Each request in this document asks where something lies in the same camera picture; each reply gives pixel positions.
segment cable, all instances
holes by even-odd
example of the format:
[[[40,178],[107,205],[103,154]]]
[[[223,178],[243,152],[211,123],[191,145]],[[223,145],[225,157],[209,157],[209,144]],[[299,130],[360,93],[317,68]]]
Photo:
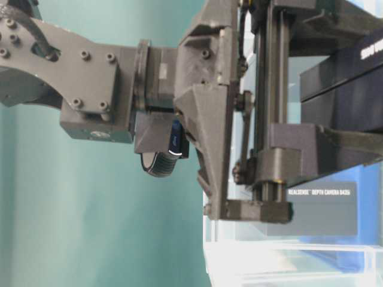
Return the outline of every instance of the cable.
[[[9,18],[22,25],[35,38],[37,45],[49,61],[57,60],[57,53],[36,23],[23,11],[10,5],[0,4],[0,17]]]

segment transparent plastic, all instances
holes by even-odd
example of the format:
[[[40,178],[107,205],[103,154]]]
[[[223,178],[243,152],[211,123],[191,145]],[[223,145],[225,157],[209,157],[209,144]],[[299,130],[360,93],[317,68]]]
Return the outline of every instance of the transparent plastic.
[[[371,13],[382,15],[380,1],[353,1]],[[245,51],[249,71],[242,89],[254,92],[255,55],[253,36],[247,21]],[[322,61],[323,57],[290,59],[289,123],[300,122],[299,74]],[[242,117],[235,115],[230,169],[239,158],[241,149]],[[341,206],[348,211],[355,223],[353,234],[315,233],[319,222],[332,229],[343,228],[324,212],[318,222],[308,220],[298,226],[291,225],[291,234],[278,234],[278,226],[259,222],[227,222],[203,219],[203,241],[206,270],[213,287],[301,287],[383,286],[383,239],[381,167],[356,167],[322,181],[347,181],[357,183],[357,199],[352,205]],[[251,199],[251,192],[229,179],[229,198]],[[352,209],[357,210],[351,216]]]

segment teal wall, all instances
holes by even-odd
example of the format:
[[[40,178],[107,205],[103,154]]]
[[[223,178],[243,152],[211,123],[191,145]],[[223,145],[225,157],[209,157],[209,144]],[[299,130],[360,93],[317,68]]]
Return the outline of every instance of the teal wall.
[[[97,42],[175,47],[203,0],[40,0],[45,21]],[[0,286],[210,286],[198,163],[169,179],[132,145],[70,139],[59,113],[0,108]]]

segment screw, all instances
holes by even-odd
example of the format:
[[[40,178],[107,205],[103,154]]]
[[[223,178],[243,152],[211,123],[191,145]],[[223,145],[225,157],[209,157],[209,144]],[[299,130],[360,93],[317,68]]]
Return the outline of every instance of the screw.
[[[75,109],[80,109],[83,105],[83,101],[81,99],[73,99],[72,101],[72,106],[75,108]]]
[[[113,63],[115,61],[115,55],[113,53],[107,54],[107,61]]]
[[[245,110],[245,94],[237,94],[237,96],[234,98],[234,106],[238,112]]]
[[[12,20],[12,19],[7,19],[7,20],[5,21],[5,24],[6,24],[9,28],[11,28],[11,29],[15,29],[15,28],[17,27],[16,22],[15,22],[14,20]]]
[[[247,60],[246,60],[245,57],[239,58],[239,60],[238,60],[238,68],[239,68],[239,71],[238,71],[239,72],[239,77],[242,78],[246,74],[246,72],[247,72],[247,70],[249,68]]]
[[[210,58],[210,51],[209,50],[204,50],[202,51],[202,58],[204,58],[205,60],[209,59]]]
[[[108,104],[108,102],[101,102],[100,105],[99,105],[99,107],[100,107],[100,110],[101,110],[102,112],[107,112],[107,111],[109,110],[109,104]]]
[[[10,40],[11,40],[12,44],[17,44],[20,42],[20,38],[16,34],[11,34]]]
[[[0,49],[0,57],[8,58],[10,56],[10,52],[6,48]]]
[[[90,59],[90,53],[88,51],[81,51],[81,58],[84,61],[88,61]]]

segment black box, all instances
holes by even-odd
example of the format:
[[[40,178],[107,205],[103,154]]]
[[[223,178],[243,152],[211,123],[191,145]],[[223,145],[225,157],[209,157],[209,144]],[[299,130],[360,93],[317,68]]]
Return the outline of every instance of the black box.
[[[300,85],[303,123],[383,131],[383,30],[304,72]]]

